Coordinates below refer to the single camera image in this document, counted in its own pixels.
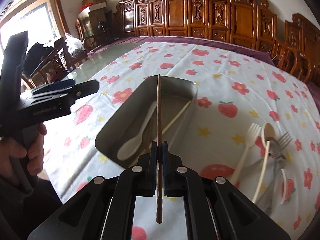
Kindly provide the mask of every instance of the hand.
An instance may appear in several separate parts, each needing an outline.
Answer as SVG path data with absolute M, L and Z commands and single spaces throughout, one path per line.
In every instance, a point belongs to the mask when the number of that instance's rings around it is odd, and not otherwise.
M 30 161 L 27 164 L 27 170 L 30 175 L 34 176 L 41 172 L 43 169 L 43 142 L 46 134 L 47 129 L 41 123 L 36 140 L 28 151 L 11 137 L 2 138 L 0 140 L 0 176 L 14 186 L 19 185 L 20 182 L 11 165 L 10 156 L 15 158 L 28 156 Z

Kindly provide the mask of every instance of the finger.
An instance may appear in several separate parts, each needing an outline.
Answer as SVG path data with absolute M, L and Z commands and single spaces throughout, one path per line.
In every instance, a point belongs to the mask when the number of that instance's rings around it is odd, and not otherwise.
M 47 134 L 47 128 L 45 127 L 44 123 L 39 124 L 39 130 L 38 131 L 42 135 L 46 135 Z
M 38 133 L 36 140 L 31 144 L 29 150 L 28 150 L 28 158 L 29 160 L 34 159 L 39 154 L 41 154 L 41 151 L 43 150 L 43 142 L 44 142 L 44 136 L 41 133 Z
M 30 160 L 27 164 L 27 170 L 29 171 L 30 175 L 36 175 L 43 169 L 43 152 L 35 157 L 34 159 Z
M 4 137 L 1 140 L 0 152 L 3 158 L 8 158 L 9 156 L 24 158 L 27 155 L 27 150 L 11 137 Z

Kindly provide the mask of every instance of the black cloth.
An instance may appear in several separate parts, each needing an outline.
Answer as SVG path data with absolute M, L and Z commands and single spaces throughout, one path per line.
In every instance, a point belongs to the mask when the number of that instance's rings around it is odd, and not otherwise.
M 25 240 L 62 203 L 50 181 L 39 179 L 31 194 L 0 179 L 0 239 Z

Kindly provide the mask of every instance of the metal tray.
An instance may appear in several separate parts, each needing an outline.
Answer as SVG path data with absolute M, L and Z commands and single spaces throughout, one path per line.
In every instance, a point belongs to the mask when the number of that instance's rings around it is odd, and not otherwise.
M 117 158 L 120 147 L 138 134 L 152 102 L 156 101 L 157 78 L 157 76 L 148 77 L 119 107 L 96 137 L 95 147 L 98 151 L 124 168 L 128 168 L 143 150 L 148 149 L 149 144 L 156 137 L 156 111 L 154 111 L 143 133 L 140 148 L 125 161 Z M 161 76 L 161 92 L 162 129 L 191 100 L 185 112 L 163 135 L 163 141 L 168 141 L 170 153 L 177 154 L 181 139 L 196 108 L 198 88 L 188 80 Z

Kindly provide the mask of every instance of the plastic bag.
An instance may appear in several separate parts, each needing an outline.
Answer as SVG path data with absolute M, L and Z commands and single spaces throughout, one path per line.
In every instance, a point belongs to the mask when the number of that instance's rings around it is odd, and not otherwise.
M 69 33 L 65 33 L 64 35 L 67 37 L 66 43 L 68 46 L 68 52 L 71 55 L 71 57 L 75 58 L 77 55 L 84 52 L 84 47 L 82 45 L 81 40 L 72 37 Z

